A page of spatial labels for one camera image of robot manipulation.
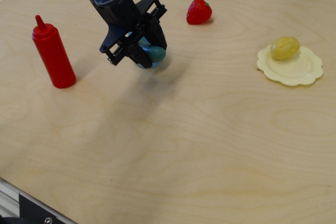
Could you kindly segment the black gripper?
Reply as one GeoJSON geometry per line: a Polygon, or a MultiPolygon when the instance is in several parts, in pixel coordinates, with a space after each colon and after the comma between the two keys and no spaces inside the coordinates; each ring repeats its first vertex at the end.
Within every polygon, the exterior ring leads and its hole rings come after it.
{"type": "Polygon", "coordinates": [[[167,49],[160,18],[166,8],[159,0],[89,0],[108,25],[108,33],[100,46],[111,64],[117,65],[124,57],[148,69],[152,62],[139,42],[167,49]]]}

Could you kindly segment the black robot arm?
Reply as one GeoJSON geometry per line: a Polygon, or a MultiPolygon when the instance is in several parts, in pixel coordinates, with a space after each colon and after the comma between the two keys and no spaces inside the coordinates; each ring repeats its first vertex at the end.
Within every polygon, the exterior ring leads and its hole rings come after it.
{"type": "Polygon", "coordinates": [[[167,43],[160,25],[166,8],[159,0],[89,0],[108,25],[100,52],[113,65],[124,57],[153,68],[165,58],[167,43]]]}

